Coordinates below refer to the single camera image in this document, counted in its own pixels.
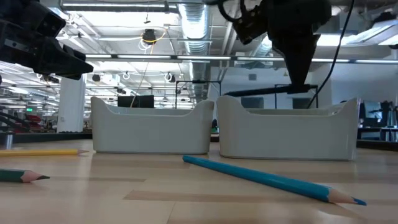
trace black metal frame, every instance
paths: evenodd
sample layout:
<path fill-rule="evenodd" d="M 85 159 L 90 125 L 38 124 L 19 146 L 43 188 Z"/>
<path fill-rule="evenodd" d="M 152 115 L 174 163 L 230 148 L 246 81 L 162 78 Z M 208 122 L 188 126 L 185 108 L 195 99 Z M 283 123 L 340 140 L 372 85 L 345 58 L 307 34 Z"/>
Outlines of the black metal frame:
<path fill-rule="evenodd" d="M 275 89 L 275 93 L 274 93 L 274 97 L 275 97 L 275 109 L 277 109 L 277 92 L 276 89 L 279 86 L 288 86 L 288 84 L 275 84 L 274 89 Z M 318 91 L 318 85 L 310 85 L 310 89 L 315 89 L 315 91 Z M 315 98 L 316 100 L 316 107 L 318 108 L 318 95 Z"/>
<path fill-rule="evenodd" d="M 218 83 L 219 95 L 221 96 L 221 81 L 202 81 L 202 80 L 193 80 L 193 81 L 175 81 L 175 109 L 177 109 L 177 92 L 178 92 L 178 84 L 179 83 L 192 83 L 192 84 L 205 84 L 205 83 Z"/>

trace white plastic bin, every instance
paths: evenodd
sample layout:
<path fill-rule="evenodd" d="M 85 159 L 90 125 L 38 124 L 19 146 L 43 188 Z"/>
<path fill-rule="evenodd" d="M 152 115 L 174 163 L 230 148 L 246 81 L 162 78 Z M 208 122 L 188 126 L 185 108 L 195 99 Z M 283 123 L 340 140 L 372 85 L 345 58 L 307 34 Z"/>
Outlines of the white plastic bin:
<path fill-rule="evenodd" d="M 93 144 L 97 152 L 206 154 L 214 102 L 193 110 L 120 108 L 91 98 Z"/>
<path fill-rule="evenodd" d="M 222 156 L 332 161 L 355 158 L 357 99 L 324 109 L 245 110 L 232 96 L 221 96 L 217 109 Z"/>

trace black cable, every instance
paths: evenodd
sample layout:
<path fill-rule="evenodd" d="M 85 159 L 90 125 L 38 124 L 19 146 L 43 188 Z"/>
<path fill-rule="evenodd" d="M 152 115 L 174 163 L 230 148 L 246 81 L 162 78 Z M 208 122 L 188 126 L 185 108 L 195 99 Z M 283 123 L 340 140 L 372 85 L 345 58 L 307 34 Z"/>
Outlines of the black cable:
<path fill-rule="evenodd" d="M 335 54 L 335 57 L 333 58 L 333 62 L 331 63 L 329 74 L 325 78 L 325 81 L 323 81 L 323 83 L 321 84 L 321 87 L 318 89 L 318 91 L 312 97 L 310 103 L 307 106 L 307 109 L 309 109 L 311 107 L 312 102 L 315 100 L 316 97 L 318 97 L 319 92 L 321 92 L 322 88 L 325 86 L 326 82 L 329 80 L 329 78 L 331 77 L 331 74 L 333 73 L 333 69 L 335 68 L 338 52 L 340 51 L 341 41 L 343 40 L 344 33 L 346 32 L 346 29 L 347 29 L 347 26 L 348 26 L 348 22 L 349 22 L 349 18 L 351 17 L 351 13 L 353 12 L 353 9 L 354 9 L 354 4 L 355 4 L 355 0 L 351 0 L 351 5 L 349 7 L 349 11 L 348 11 L 348 14 L 347 14 L 346 21 L 344 23 L 343 30 L 341 31 L 340 39 L 339 39 L 339 42 L 338 42 L 338 45 L 337 45 L 337 49 L 336 49 L 336 54 Z"/>

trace yellow pencil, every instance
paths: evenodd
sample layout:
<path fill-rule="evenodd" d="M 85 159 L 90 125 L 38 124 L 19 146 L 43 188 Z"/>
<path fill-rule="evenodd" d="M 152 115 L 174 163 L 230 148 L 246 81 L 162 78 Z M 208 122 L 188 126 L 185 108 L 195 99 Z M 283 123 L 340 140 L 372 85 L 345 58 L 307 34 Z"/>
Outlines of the yellow pencil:
<path fill-rule="evenodd" d="M 79 155 L 88 151 L 80 149 L 53 149 L 53 150 L 0 150 L 2 156 L 61 156 Z"/>

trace ceiling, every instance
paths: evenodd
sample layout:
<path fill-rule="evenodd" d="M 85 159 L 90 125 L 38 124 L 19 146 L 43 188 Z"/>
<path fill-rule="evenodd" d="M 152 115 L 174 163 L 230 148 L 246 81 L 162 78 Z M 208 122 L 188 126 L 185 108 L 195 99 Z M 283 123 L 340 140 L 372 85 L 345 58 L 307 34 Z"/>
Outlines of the ceiling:
<path fill-rule="evenodd" d="M 176 2 L 195 2 L 196 0 L 185 1 L 168 1 L 171 6 Z M 51 9 L 57 9 L 60 13 L 60 8 L 57 0 L 41 1 Z M 61 1 L 66 3 L 84 3 L 87 1 L 67 0 Z M 103 1 L 90 1 L 90 3 L 104 4 Z M 112 1 L 107 0 L 106 4 L 112 2 L 128 2 L 134 1 Z M 147 4 L 146 2 L 135 2 L 136 4 Z M 246 1 L 248 8 L 258 4 L 259 1 Z M 347 0 L 332 0 L 332 3 L 344 9 L 350 1 Z M 364 30 L 365 25 L 361 25 L 361 21 L 368 21 L 380 12 L 392 9 L 395 0 L 357 0 L 356 10 L 353 15 L 353 20 L 358 20 L 351 25 L 350 35 L 356 35 Z M 234 12 L 234 4 L 236 1 L 229 1 L 224 4 L 225 9 L 229 14 Z M 164 12 L 147 12 L 147 9 L 142 12 L 121 12 L 116 11 L 96 11 L 94 7 L 88 7 L 87 11 L 74 11 L 78 7 L 69 7 L 69 11 L 61 12 L 64 19 L 67 20 L 67 26 L 58 36 L 61 44 L 66 44 L 72 48 L 84 52 L 86 54 L 154 54 L 154 55 L 184 55 L 186 54 L 185 41 L 187 40 L 183 34 L 181 27 L 180 15 L 175 13 Z M 209 35 L 206 39 L 210 43 L 210 55 L 251 55 L 252 51 L 256 50 L 261 43 L 261 39 L 252 41 L 249 45 L 243 45 L 239 41 L 235 41 L 233 30 L 231 26 L 222 18 L 216 7 L 209 8 Z M 337 14 L 325 27 L 321 28 L 323 33 L 338 34 L 341 28 L 341 22 L 345 19 L 344 10 Z M 142 44 L 141 35 L 146 29 L 154 29 L 156 37 L 159 39 L 153 46 Z M 398 34 L 398 26 L 392 26 L 389 29 L 391 32 Z M 335 46 L 318 46 L 315 53 L 316 58 L 332 58 L 335 53 Z M 356 44 L 350 47 L 342 47 L 339 58 L 384 58 L 391 53 L 388 46 L 378 45 L 377 43 L 365 42 Z M 108 103 L 115 104 L 114 98 L 118 95 L 116 89 L 112 86 L 119 85 L 123 87 L 131 87 L 131 94 L 138 92 L 140 95 L 154 94 L 158 96 L 158 107 L 171 108 L 174 104 L 173 96 L 175 94 L 175 84 L 169 83 L 165 79 L 166 74 L 175 75 L 176 80 L 184 81 L 191 80 L 190 63 L 167 63 L 167 62 L 90 62 L 94 66 L 94 72 L 87 74 L 87 91 L 86 91 L 86 107 L 90 110 L 89 98 L 93 95 L 102 96 Z M 257 68 L 254 70 L 247 70 L 245 68 L 238 68 L 234 63 L 228 65 L 223 64 L 221 68 L 219 63 L 211 64 L 211 78 L 219 78 L 220 69 L 228 69 L 225 73 L 224 82 L 232 85 L 238 85 L 247 80 L 248 73 L 258 73 L 265 75 L 258 75 L 258 83 L 272 82 L 274 83 L 288 83 L 289 79 L 284 75 L 284 63 L 274 63 L 272 68 Z M 54 83 L 47 83 L 40 80 L 40 76 L 36 75 L 29 68 L 24 68 L 19 65 L 10 65 L 0 62 L 0 72 L 2 73 L 3 83 L 14 85 L 25 85 L 25 87 L 15 89 L 3 88 L 2 96 L 10 99 L 0 102 L 2 105 L 22 105 L 29 104 L 29 101 L 41 101 L 43 103 L 49 102 L 53 104 L 54 110 L 57 109 L 59 99 L 60 85 Z M 92 76 L 94 74 L 100 75 L 103 79 L 100 82 L 94 82 Z M 109 86 L 108 89 L 96 88 L 96 86 Z M 186 85 L 188 90 L 182 89 L 179 100 L 184 99 L 184 102 L 179 102 L 182 107 L 191 108 L 195 100 L 193 99 L 193 92 L 189 91 L 190 84 Z M 21 97 L 24 100 L 12 100 L 11 98 Z"/>

